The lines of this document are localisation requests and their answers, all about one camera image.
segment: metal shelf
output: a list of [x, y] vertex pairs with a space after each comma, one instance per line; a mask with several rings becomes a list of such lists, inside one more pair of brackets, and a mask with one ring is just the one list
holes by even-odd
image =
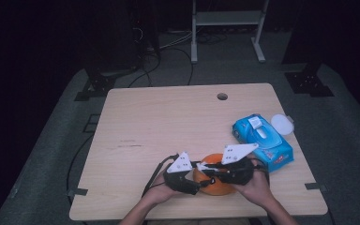
[[196, 25], [259, 24], [261, 14], [260, 10], [197, 12]]

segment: wooden table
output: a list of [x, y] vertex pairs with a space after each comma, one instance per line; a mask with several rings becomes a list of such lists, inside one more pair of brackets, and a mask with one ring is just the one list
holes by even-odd
[[[218, 94], [228, 96], [218, 99]], [[121, 219], [141, 198], [154, 169], [167, 156], [187, 151], [191, 160], [222, 153], [237, 144], [236, 120], [260, 113], [267, 120], [284, 113], [268, 83], [113, 89], [107, 96], [69, 215], [74, 220]], [[327, 206], [293, 134], [294, 162], [270, 174], [271, 188], [291, 215], [323, 215]], [[265, 216], [240, 194], [179, 195], [147, 216], [242, 218]]]

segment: tissue box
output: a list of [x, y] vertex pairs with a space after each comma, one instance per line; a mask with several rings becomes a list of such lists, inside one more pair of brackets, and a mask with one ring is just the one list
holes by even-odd
[[256, 158], [273, 172], [293, 161], [293, 149], [259, 114], [240, 119], [232, 126], [232, 134], [240, 143], [257, 143]]

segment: white round object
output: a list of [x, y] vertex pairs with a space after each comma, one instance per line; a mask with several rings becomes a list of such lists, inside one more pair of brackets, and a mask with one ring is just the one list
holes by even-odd
[[275, 114], [271, 118], [271, 125], [281, 135], [288, 135], [293, 132], [293, 123], [283, 114]]

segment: gray carpet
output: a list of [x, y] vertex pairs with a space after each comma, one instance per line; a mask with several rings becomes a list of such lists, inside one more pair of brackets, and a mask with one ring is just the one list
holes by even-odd
[[[298, 71], [303, 65], [280, 64], [290, 33], [263, 33], [261, 44], [266, 63], [258, 63], [251, 34], [228, 35], [214, 45], [199, 45], [199, 62], [193, 67], [191, 85], [222, 83], [271, 83], [286, 114], [295, 123], [295, 135], [316, 180], [325, 185], [323, 196], [336, 224], [360, 224], [360, 106], [343, 81], [331, 68], [322, 65], [318, 75], [334, 97], [294, 94], [284, 72]], [[160, 44], [178, 37], [161, 35]], [[177, 45], [189, 54], [188, 44]], [[145, 69], [158, 60], [149, 56]], [[115, 88], [128, 87], [142, 70], [117, 80]], [[153, 86], [186, 85], [191, 74], [187, 56], [178, 50], [165, 50], [159, 67], [150, 73]], [[74, 101], [87, 80], [84, 70], [74, 75], [58, 101], [51, 118], [12, 192], [0, 211], [0, 224], [80, 224], [68, 217], [69, 188], [77, 187], [90, 141], [84, 132], [91, 114], [99, 114], [104, 97]], [[132, 87], [148, 86], [141, 77]], [[329, 214], [297, 217], [301, 224], [332, 224]], [[263, 224], [269, 224], [263, 217]], [[87, 224], [115, 224], [115, 221], [87, 221]]]

